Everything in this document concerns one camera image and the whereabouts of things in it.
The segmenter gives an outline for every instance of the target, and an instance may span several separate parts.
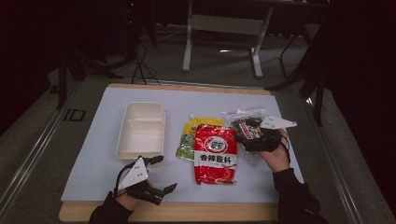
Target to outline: black sleeve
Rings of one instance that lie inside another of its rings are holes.
[[[320,203],[310,193],[307,184],[298,181],[294,169],[274,173],[274,184],[279,193],[278,222],[289,223],[328,223],[318,213]]]
[[[103,204],[92,212],[90,224],[127,224],[132,212],[117,202],[112,192],[109,192]]]

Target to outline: person's arm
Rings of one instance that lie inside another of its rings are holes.
[[[109,192],[103,204],[91,213],[90,224],[127,224],[129,216],[140,202],[128,196],[124,190],[118,197],[113,197],[113,193]]]
[[[288,135],[280,130],[284,136],[282,143],[288,145]],[[320,203],[309,191],[307,184],[299,182],[290,168],[289,152],[283,146],[279,146],[272,152],[261,151],[259,154],[267,162],[274,176],[274,185],[279,194],[278,222],[289,223],[328,223],[318,215]]]

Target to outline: green packet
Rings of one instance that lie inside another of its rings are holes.
[[[216,125],[223,126],[224,120],[209,117],[192,117],[184,125],[183,133],[181,135],[180,144],[176,151],[176,156],[188,161],[194,161],[194,149],[195,149],[195,134],[198,125]]]

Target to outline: red and white package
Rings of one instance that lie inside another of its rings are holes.
[[[233,185],[237,143],[229,127],[199,125],[195,135],[194,172],[198,184]]]

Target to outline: hand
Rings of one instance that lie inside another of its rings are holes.
[[[285,146],[287,146],[288,134],[283,129],[279,129],[279,130],[280,130],[280,134],[286,137],[286,138],[282,137],[281,142]],[[290,168],[288,152],[281,145],[279,145],[277,149],[275,149],[272,152],[260,151],[259,155],[262,156],[262,158],[267,162],[268,166],[270,167],[273,173]]]
[[[134,211],[136,207],[142,202],[140,199],[128,196],[126,189],[120,190],[118,195],[119,196],[116,197],[116,201],[130,211]]]

